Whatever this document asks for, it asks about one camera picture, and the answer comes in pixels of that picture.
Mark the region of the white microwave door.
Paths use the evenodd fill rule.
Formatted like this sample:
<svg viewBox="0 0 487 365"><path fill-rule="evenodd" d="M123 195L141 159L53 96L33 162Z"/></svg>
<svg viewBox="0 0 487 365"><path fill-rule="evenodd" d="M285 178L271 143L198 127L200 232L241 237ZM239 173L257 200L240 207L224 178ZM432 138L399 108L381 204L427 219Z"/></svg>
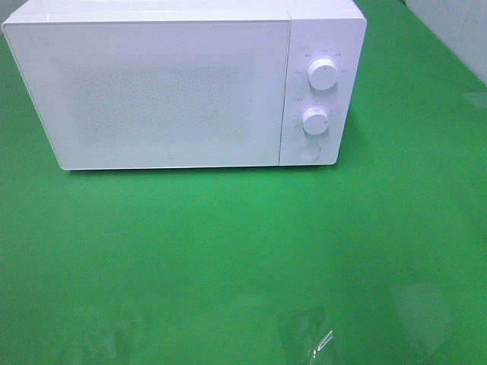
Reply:
<svg viewBox="0 0 487 365"><path fill-rule="evenodd" d="M287 21L6 24L65 170L273 166Z"/></svg>

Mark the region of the white microwave oven body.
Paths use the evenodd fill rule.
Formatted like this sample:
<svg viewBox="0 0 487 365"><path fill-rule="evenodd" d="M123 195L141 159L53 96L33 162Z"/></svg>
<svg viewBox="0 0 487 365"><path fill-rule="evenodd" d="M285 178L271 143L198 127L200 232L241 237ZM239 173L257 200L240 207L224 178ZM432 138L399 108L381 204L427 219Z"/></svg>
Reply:
<svg viewBox="0 0 487 365"><path fill-rule="evenodd" d="M289 23L281 144L273 166L334 164L367 27L352 1L28 1L5 20L2 32L6 24L203 21ZM339 77L333 87L319 91L309 84L307 68L324 56L336 62ZM321 135L307 134L302 125L304 111L313 107L328 113L329 128ZM310 143L320 146L320 156L304 161L298 148Z"/></svg>

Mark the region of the white microwave knob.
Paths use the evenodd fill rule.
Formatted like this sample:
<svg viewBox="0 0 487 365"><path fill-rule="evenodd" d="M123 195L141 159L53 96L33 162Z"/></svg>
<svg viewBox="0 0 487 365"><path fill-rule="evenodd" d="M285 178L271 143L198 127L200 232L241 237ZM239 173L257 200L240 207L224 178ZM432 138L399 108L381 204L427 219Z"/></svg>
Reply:
<svg viewBox="0 0 487 365"><path fill-rule="evenodd" d="M325 109L313 107L304 111L302 116L304 131L309 135L321 135L329 128L329 117Z"/></svg>
<svg viewBox="0 0 487 365"><path fill-rule="evenodd" d="M307 74L313 89L328 90L338 81L339 67L333 59L324 56L310 63Z"/></svg>

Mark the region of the round white door button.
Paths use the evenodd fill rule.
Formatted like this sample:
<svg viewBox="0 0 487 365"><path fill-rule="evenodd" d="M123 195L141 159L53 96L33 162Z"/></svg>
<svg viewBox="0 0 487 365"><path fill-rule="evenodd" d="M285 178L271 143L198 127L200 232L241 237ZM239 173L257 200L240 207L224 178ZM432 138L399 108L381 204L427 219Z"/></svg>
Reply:
<svg viewBox="0 0 487 365"><path fill-rule="evenodd" d="M310 143L298 148L298 156L304 161L315 161L320 156L320 146Z"/></svg>

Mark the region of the clear tape patch on table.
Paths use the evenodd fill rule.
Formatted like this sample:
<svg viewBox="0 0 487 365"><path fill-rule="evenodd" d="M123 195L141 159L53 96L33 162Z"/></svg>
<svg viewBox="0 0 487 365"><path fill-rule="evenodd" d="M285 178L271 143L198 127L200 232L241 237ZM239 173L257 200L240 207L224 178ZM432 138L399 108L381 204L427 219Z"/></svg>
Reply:
<svg viewBox="0 0 487 365"><path fill-rule="evenodd" d="M278 324L286 364L342 364L323 305L280 313Z"/></svg>

